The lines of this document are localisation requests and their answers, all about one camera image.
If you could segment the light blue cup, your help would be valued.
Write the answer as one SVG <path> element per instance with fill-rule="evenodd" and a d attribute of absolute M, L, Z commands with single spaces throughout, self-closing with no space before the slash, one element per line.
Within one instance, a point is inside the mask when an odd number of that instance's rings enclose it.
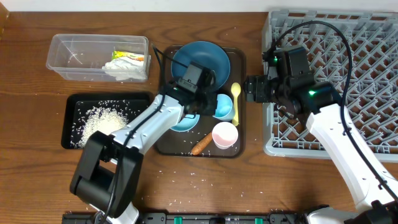
<path fill-rule="evenodd" d="M 216 111 L 213 117 L 221 121 L 231 121 L 234 115 L 232 99 L 228 95 L 218 94 Z"/>

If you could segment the light blue bowl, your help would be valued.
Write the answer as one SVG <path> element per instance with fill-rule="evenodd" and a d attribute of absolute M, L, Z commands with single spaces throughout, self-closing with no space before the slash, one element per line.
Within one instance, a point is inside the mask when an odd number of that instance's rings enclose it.
<path fill-rule="evenodd" d="M 171 127 L 171 130 L 176 132 L 189 131 L 196 126 L 199 119 L 200 119 L 199 114 L 187 114 L 182 118 L 182 120 L 178 124 Z"/>

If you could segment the pink cup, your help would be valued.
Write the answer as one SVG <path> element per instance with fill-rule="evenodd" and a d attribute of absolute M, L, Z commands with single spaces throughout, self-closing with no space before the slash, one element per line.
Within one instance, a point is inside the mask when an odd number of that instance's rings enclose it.
<path fill-rule="evenodd" d="M 220 122 L 215 125 L 211 135 L 213 142 L 219 149 L 227 149 L 231 147 L 239 137 L 237 127 L 229 122 Z"/>

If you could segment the dark blue plate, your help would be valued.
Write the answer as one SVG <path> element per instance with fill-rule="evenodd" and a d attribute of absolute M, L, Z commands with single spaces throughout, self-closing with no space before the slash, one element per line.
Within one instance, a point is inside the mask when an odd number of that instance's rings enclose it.
<path fill-rule="evenodd" d="M 173 56 L 186 66 L 192 62 L 213 70 L 216 75 L 216 89 L 220 89 L 228 80 L 231 63 L 227 53 L 218 45 L 207 41 L 196 41 L 184 45 Z"/>

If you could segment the white rice pile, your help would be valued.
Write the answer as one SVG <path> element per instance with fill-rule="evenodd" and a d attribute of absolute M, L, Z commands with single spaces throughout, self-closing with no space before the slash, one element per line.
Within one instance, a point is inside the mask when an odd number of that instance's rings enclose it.
<path fill-rule="evenodd" d="M 141 112 L 141 106 L 128 100 L 79 101 L 73 115 L 70 146 L 81 149 L 96 131 L 110 135 Z"/>

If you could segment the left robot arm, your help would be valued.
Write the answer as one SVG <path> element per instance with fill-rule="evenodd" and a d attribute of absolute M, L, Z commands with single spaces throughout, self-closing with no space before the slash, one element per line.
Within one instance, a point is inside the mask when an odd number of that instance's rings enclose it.
<path fill-rule="evenodd" d="M 70 184 L 70 192 L 101 212 L 100 222 L 135 223 L 132 204 L 145 153 L 186 114 L 214 115 L 216 83 L 184 79 L 166 83 L 153 102 L 125 127 L 87 140 Z"/>

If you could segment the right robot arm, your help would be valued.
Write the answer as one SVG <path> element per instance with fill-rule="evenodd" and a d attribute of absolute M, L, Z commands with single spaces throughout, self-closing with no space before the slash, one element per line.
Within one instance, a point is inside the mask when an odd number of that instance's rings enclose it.
<path fill-rule="evenodd" d="M 319 207 L 305 223 L 397 223 L 397 179 L 379 162 L 353 124 L 330 82 L 317 83 L 302 62 L 297 75 L 281 70 L 287 61 L 264 55 L 266 75 L 244 82 L 247 101 L 275 103 L 304 124 L 321 143 L 349 188 L 355 213 Z"/>

